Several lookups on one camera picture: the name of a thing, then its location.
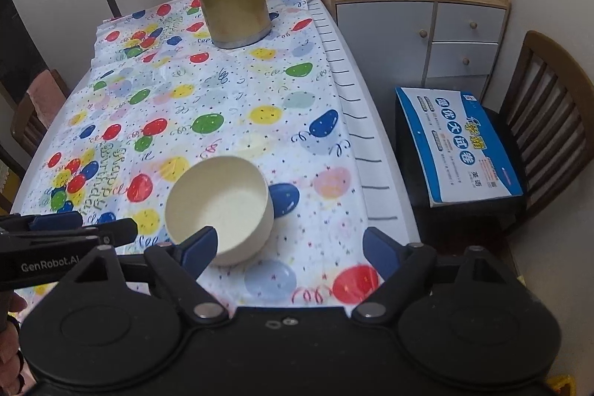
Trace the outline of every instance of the chair backrest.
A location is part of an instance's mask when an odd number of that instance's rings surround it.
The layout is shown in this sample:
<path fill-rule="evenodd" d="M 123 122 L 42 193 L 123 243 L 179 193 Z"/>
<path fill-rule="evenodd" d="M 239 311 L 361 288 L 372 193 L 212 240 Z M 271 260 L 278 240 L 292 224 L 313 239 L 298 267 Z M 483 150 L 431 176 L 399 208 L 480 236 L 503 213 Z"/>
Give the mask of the chair backrest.
<path fill-rule="evenodd" d="M 14 112 L 10 132 L 17 143 L 23 147 L 23 150 L 31 156 L 35 155 L 47 130 L 39 121 L 35 107 L 27 93 L 19 103 L 17 111 Z"/>
<path fill-rule="evenodd" d="M 525 220 L 594 158 L 594 85 L 559 44 L 531 30 L 500 115 L 522 154 L 528 180 Z"/>

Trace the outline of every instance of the pink cloth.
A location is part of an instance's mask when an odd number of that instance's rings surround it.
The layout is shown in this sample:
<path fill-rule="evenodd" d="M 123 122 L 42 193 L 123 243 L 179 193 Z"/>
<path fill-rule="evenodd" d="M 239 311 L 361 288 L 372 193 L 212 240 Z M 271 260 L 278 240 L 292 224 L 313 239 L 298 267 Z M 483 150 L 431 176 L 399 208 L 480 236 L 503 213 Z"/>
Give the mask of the pink cloth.
<path fill-rule="evenodd" d="M 37 112 L 37 117 L 44 127 L 49 128 L 53 119 L 66 102 L 66 97 L 60 90 L 52 74 L 46 69 L 37 77 L 27 90 Z"/>

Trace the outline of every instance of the bowl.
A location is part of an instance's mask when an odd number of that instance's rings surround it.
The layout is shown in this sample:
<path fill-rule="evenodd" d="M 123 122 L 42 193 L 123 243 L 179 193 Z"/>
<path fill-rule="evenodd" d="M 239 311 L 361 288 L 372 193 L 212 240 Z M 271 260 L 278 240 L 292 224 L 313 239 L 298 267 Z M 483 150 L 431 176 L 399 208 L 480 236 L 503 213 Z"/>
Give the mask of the bowl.
<path fill-rule="evenodd" d="M 254 256 L 272 230 L 268 184 L 258 167 L 239 157 L 214 157 L 186 171 L 165 204 L 165 227 L 176 244 L 205 226 L 219 236 L 215 265 Z"/>

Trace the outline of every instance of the bowl rim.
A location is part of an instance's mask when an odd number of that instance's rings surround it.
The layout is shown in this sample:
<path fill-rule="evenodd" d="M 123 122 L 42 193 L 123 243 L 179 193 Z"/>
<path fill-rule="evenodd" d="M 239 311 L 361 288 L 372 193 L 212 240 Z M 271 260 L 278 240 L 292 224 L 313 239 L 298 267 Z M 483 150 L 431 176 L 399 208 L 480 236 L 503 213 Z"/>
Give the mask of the bowl rim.
<path fill-rule="evenodd" d="M 175 189 L 175 186 L 177 185 L 177 183 L 183 178 L 185 177 L 190 171 L 196 169 L 197 167 L 202 167 L 204 168 L 204 164 L 207 164 L 207 162 L 209 160 L 216 160 L 216 159 L 222 159 L 222 158 L 226 158 L 229 160 L 234 160 L 235 162 L 240 161 L 241 163 L 245 163 L 248 164 L 249 166 L 251 166 L 253 169 L 256 170 L 256 172 L 260 175 L 260 179 L 262 181 L 262 188 L 265 190 L 265 198 L 264 198 L 264 203 L 262 203 L 262 207 L 259 213 L 259 218 L 257 220 L 257 222 L 254 224 L 253 227 L 250 227 L 249 230 L 246 229 L 245 230 L 245 236 L 243 236 L 243 238 L 235 245 L 233 245 L 232 247 L 228 248 L 227 250 L 223 251 L 223 252 L 219 252 L 219 249 L 217 248 L 217 256 L 219 255 L 223 255 L 223 254 L 227 254 L 233 250 L 235 250 L 238 246 L 240 246 L 241 244 L 243 244 L 243 242 L 245 242 L 247 239 L 249 239 L 254 232 L 258 229 L 258 227 L 261 225 L 262 220 L 264 219 L 265 215 L 266 215 L 266 208 L 268 205 L 268 200 L 270 198 L 270 192 L 268 190 L 268 182 L 264 176 L 264 174 L 262 173 L 262 171 L 254 164 L 252 163 L 250 160 L 246 160 L 245 158 L 242 157 L 238 157 L 235 155 L 219 155 L 219 156 L 214 156 L 214 157 L 209 157 L 206 158 L 205 160 L 200 160 L 197 164 L 191 166 L 188 170 L 186 170 L 182 176 L 180 176 L 180 178 L 178 178 L 176 180 L 176 182 L 174 182 L 173 186 L 171 187 L 169 193 L 167 194 L 167 199 L 165 200 L 165 210 L 164 210 L 164 214 L 163 214 L 163 218 L 164 218 L 164 223 L 165 223 L 165 230 L 167 231 L 167 236 L 171 239 L 172 242 L 174 242 L 175 244 L 179 245 L 181 242 L 176 242 L 174 241 L 173 237 L 171 236 L 171 232 L 169 230 L 169 226 L 167 223 L 167 206 L 169 204 L 169 200 L 171 199 L 171 194 L 173 193 L 173 190 Z"/>

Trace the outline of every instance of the blue and white workbook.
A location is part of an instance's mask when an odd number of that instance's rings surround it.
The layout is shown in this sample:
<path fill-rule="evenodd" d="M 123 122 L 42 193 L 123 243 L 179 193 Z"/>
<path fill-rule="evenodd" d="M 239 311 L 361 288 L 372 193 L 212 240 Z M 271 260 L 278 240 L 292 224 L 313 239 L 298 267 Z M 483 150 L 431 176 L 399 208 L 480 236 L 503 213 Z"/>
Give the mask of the blue and white workbook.
<path fill-rule="evenodd" d="M 519 196 L 491 121 L 470 93 L 396 88 L 423 166 L 431 206 Z"/>

